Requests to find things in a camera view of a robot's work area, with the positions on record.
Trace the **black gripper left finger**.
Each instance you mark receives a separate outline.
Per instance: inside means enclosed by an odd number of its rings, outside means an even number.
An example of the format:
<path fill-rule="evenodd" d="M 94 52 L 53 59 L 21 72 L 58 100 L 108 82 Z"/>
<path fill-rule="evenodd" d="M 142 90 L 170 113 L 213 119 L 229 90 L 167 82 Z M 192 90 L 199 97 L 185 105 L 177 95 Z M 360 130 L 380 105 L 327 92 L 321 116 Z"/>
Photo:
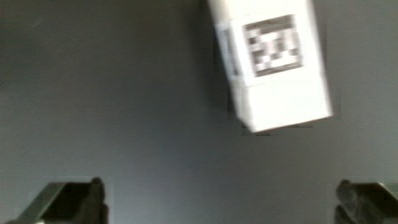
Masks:
<path fill-rule="evenodd" d="M 10 224 L 108 224 L 101 178 L 51 182 Z"/>

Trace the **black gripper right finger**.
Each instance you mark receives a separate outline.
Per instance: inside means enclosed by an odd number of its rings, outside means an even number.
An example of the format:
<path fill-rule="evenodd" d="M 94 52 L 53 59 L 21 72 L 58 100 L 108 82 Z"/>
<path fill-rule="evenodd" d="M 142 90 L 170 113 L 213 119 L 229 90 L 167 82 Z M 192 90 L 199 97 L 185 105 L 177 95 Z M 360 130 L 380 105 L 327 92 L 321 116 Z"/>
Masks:
<path fill-rule="evenodd" d="M 336 188 L 334 224 L 398 224 L 398 183 L 353 183 Z"/>

